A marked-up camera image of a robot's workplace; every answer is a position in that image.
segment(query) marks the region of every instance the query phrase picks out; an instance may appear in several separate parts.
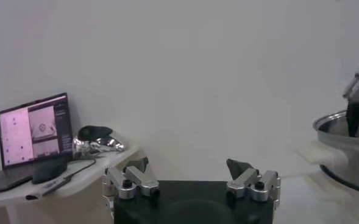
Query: silver object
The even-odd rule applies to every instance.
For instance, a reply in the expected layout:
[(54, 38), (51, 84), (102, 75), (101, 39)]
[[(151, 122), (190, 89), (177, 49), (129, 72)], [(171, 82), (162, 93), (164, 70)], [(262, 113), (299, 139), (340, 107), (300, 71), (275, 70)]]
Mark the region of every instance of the silver object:
[(98, 150), (100, 152), (123, 152), (126, 147), (122, 141), (118, 140), (118, 136), (106, 136), (98, 138), (94, 141), (81, 141), (77, 135), (72, 141), (73, 155), (80, 153), (87, 155), (91, 150)]
[(274, 201), (274, 209), (279, 206), (281, 178), (276, 171), (267, 170), (258, 182), (251, 185), (251, 197), (255, 201)]
[(260, 175), (258, 176), (258, 170), (247, 169), (237, 179), (227, 183), (227, 191), (233, 192), (236, 198), (242, 198), (246, 189), (249, 189), (250, 185), (257, 182), (260, 177)]
[(156, 198), (160, 195), (159, 182), (144, 174), (135, 166), (126, 167), (122, 173), (115, 167), (107, 168), (102, 176), (102, 196), (111, 217), (114, 219), (115, 197), (130, 200), (136, 196), (137, 186), (141, 194)]
[(117, 168), (107, 169), (106, 181), (110, 181), (114, 185), (120, 199), (128, 200), (136, 196), (136, 184), (129, 182)]
[(313, 123), (313, 128), (317, 131), (320, 142), (340, 150), (347, 156), (348, 163), (345, 166), (328, 165), (328, 170), (340, 179), (359, 187), (359, 138), (349, 137), (345, 116), (345, 110), (324, 116)]
[(155, 178), (144, 174), (134, 166), (126, 167), (125, 177), (136, 183), (144, 196), (152, 197), (159, 190), (159, 182)]

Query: screw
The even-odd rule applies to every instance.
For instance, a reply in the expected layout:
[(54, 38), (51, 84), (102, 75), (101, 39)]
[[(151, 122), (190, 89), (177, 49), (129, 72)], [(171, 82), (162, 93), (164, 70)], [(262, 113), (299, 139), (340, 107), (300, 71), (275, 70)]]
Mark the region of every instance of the screw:
[(124, 180), (123, 181), (123, 188), (131, 188), (132, 182), (130, 180)]
[(263, 190), (263, 189), (265, 189), (265, 184), (263, 182), (258, 181), (258, 182), (255, 183), (255, 189), (256, 190)]

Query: laptop screen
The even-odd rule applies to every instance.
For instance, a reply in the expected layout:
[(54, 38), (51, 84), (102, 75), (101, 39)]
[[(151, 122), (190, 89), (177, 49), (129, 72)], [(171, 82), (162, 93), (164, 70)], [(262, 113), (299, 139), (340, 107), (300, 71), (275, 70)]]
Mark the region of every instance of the laptop screen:
[(4, 167), (72, 153), (66, 93), (0, 112)]

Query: display image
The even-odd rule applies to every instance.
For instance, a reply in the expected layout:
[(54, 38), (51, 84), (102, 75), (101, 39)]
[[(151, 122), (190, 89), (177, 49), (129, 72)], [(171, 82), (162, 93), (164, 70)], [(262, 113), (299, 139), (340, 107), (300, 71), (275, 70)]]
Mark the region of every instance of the display image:
[(33, 142), (57, 136), (53, 106), (29, 112), (29, 120)]
[(59, 153), (59, 144), (57, 139), (39, 142), (33, 144), (34, 158), (56, 155)]

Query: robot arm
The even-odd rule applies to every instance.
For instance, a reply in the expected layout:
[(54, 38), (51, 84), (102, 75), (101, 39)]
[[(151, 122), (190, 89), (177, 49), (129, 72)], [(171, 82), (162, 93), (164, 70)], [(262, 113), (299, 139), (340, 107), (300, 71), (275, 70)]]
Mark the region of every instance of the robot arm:
[(359, 128), (359, 73), (357, 73), (343, 93), (347, 99), (346, 120), (349, 126), (349, 136), (356, 137)]
[(261, 175), (231, 159), (227, 164), (234, 179), (229, 182), (157, 181), (134, 163), (123, 172), (111, 167), (103, 176), (103, 196), (116, 224), (271, 224), (279, 205), (278, 173)]

